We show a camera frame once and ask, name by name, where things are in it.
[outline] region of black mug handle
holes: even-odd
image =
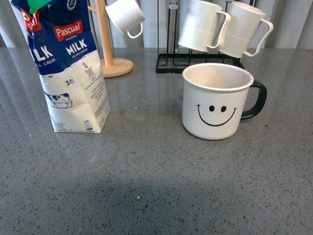
[[[253,84],[250,87],[259,88],[258,99],[255,105],[251,109],[244,111],[241,114],[240,120],[249,119],[258,115],[265,105],[266,97],[268,95],[268,91],[266,87],[261,82],[256,81],[256,80],[254,80]]]

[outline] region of mug smile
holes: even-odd
[[[228,123],[228,121],[231,120],[231,118],[234,116],[235,111],[236,111],[236,108],[234,108],[233,114],[230,116],[230,118],[229,118],[226,122],[223,122],[223,123],[221,123],[221,124],[214,125],[214,124],[210,124],[210,123],[206,122],[205,120],[203,120],[203,118],[201,117],[201,114],[200,114],[200,105],[197,104],[197,107],[198,107],[199,117],[201,118],[201,120],[202,120],[205,124],[207,124],[207,125],[209,125],[209,126],[222,126],[222,125]]]

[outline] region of mug handle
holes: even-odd
[[[268,95],[266,87],[261,82],[256,80],[254,80],[253,84],[250,87],[259,88],[258,99],[251,109],[244,111],[241,114],[240,120],[249,119],[258,115],[265,105],[266,97]]]
[[[132,36],[132,35],[129,33],[129,31],[127,31],[128,36],[129,36],[130,38],[136,38],[136,37],[140,36],[140,35],[142,34],[142,30],[143,30],[142,22],[140,22],[140,27],[141,27],[141,30],[140,30],[140,32],[139,32],[136,36]]]
[[[216,13],[225,15],[225,21],[224,21],[224,24],[222,25],[222,28],[221,28],[221,31],[219,34],[219,38],[217,40],[216,45],[215,46],[207,46],[211,49],[217,48],[220,44],[223,44],[226,30],[227,30],[227,27],[228,27],[229,22],[230,22],[230,15],[228,13],[223,12],[223,11],[217,11]]]
[[[256,54],[258,54],[261,50],[261,44],[265,41],[265,39],[268,37],[268,35],[273,31],[274,25],[272,22],[269,22],[267,20],[261,19],[261,22],[264,22],[268,25],[268,32],[264,35],[264,37],[262,38],[262,40],[260,41],[258,47],[256,48],[256,51],[254,54],[251,54],[247,51],[244,52],[245,55],[247,56],[255,56]]]

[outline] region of smiley face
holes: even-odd
[[[200,105],[199,105],[199,104],[197,105],[197,107],[198,107],[198,113],[199,113],[200,119],[201,119],[206,125],[209,125],[209,126],[223,126],[224,124],[228,123],[229,120],[231,120],[231,118],[234,116],[234,114],[235,114],[235,112],[236,112],[236,109],[237,109],[237,108],[234,108],[233,114],[230,116],[230,118],[229,118],[227,121],[225,121],[225,122],[223,122],[223,123],[221,123],[221,124],[210,124],[210,123],[206,122],[206,121],[201,117],[201,114],[200,114]],[[221,112],[224,113],[224,112],[226,111],[226,109],[227,109],[227,107],[226,107],[226,106],[223,106],[223,107],[221,108]],[[211,106],[209,107],[209,111],[210,111],[210,112],[214,112],[214,111],[218,112],[218,111],[215,109],[215,107],[214,107],[213,105],[211,105]]]

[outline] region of wooden base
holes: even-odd
[[[133,70],[132,61],[121,58],[113,58],[113,66],[106,66],[104,60],[101,60],[103,75],[105,78],[119,77],[128,74]]]

